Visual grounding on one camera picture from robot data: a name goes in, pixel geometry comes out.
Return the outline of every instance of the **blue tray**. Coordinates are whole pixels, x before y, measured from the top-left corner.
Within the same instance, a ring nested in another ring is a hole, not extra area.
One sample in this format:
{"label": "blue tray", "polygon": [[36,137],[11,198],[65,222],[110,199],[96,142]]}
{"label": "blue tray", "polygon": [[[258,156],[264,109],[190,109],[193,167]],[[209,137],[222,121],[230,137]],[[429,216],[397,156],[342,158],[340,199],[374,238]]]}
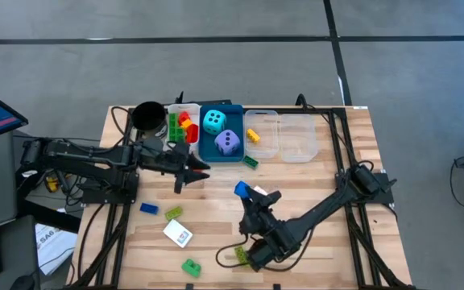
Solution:
{"label": "blue tray", "polygon": [[[232,130],[241,141],[241,145],[233,155],[223,156],[214,140],[216,135],[211,135],[203,130],[203,118],[210,110],[218,110],[225,114],[225,130]],[[241,105],[209,105],[200,108],[200,140],[198,141],[198,153],[200,158],[208,162],[239,162],[245,155],[244,127],[242,124],[242,106]]]}

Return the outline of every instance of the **white card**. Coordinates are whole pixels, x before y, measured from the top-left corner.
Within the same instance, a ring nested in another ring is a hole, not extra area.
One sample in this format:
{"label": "white card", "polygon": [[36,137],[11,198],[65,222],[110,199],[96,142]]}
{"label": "white card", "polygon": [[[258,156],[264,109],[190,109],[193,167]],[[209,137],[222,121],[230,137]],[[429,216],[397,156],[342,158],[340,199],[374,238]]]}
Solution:
{"label": "white card", "polygon": [[185,245],[187,245],[189,240],[193,237],[193,233],[188,231],[174,219],[168,223],[164,229],[164,234],[180,247],[185,247]]}

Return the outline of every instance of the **paper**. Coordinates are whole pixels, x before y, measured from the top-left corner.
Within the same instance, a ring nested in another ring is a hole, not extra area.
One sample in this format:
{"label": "paper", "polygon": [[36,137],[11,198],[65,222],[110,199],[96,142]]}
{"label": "paper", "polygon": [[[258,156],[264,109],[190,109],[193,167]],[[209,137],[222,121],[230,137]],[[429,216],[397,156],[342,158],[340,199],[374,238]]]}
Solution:
{"label": "paper", "polygon": [[[37,256],[39,265],[58,257],[68,248],[75,246],[77,234],[69,233],[51,226],[35,225],[35,240],[37,242]],[[73,250],[66,251],[58,259],[42,266],[40,270],[46,275],[51,275],[71,254]]]}

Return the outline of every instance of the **die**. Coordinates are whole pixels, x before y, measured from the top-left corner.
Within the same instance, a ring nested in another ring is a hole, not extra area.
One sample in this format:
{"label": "die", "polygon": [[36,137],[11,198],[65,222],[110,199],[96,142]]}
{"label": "die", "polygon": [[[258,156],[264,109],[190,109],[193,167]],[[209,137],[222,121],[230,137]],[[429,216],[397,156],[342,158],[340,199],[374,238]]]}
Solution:
{"label": "die", "polygon": [[226,116],[218,110],[210,110],[203,119],[203,130],[205,132],[218,135],[225,129]]}
{"label": "die", "polygon": [[241,145],[241,140],[232,130],[224,130],[214,140],[217,149],[224,155],[232,155]]}

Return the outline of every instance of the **wooden tabletop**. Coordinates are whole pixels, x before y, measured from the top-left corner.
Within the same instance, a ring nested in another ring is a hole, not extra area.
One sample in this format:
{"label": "wooden tabletop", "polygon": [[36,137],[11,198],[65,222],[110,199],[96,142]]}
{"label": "wooden tabletop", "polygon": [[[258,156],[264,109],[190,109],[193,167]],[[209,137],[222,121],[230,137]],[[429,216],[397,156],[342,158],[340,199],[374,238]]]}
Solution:
{"label": "wooden tabletop", "polygon": [[[382,164],[369,111],[366,108],[346,107],[346,112],[356,159],[371,160],[375,170],[380,170]],[[124,126],[125,113],[116,113],[118,121]],[[329,125],[320,115],[313,116],[319,152],[308,163],[288,164],[278,154],[272,159],[260,159],[256,170],[242,163],[211,164],[210,178],[190,184],[182,189],[180,195],[173,192],[173,176],[140,171],[137,201],[131,206],[126,232],[119,288],[184,288],[187,283],[192,283],[196,289],[258,289],[272,288],[273,284],[281,284],[282,288],[357,289],[344,210],[338,210],[317,226],[309,248],[291,271],[254,272],[249,267],[229,269],[219,267],[214,260],[217,249],[244,239],[238,232],[238,223],[243,215],[242,204],[234,195],[234,186],[240,180],[251,186],[259,185],[268,192],[280,190],[282,198],[273,206],[274,214],[279,219],[299,217],[334,191],[337,167]],[[107,114],[101,146],[109,147],[120,138],[110,114]],[[342,155],[346,156],[343,146],[342,150]],[[143,202],[158,205],[159,214],[155,216],[140,212],[139,207]],[[193,233],[193,239],[184,249],[162,232],[168,224],[164,213],[176,206],[184,210],[177,221]],[[83,214],[72,259],[75,267],[82,235],[97,207],[90,205]],[[104,206],[89,229],[82,270],[90,265],[101,249],[108,208],[108,205]],[[411,278],[395,216],[381,205],[367,205],[367,212],[375,249],[396,276],[410,284]],[[360,248],[366,281],[370,284],[367,256]],[[287,266],[297,256],[294,254],[273,267]],[[199,278],[193,278],[182,271],[181,265],[186,259],[193,259],[201,265]],[[220,260],[226,264],[238,262],[233,249],[224,251]],[[113,264],[114,250],[107,262],[106,283],[110,282]]]}

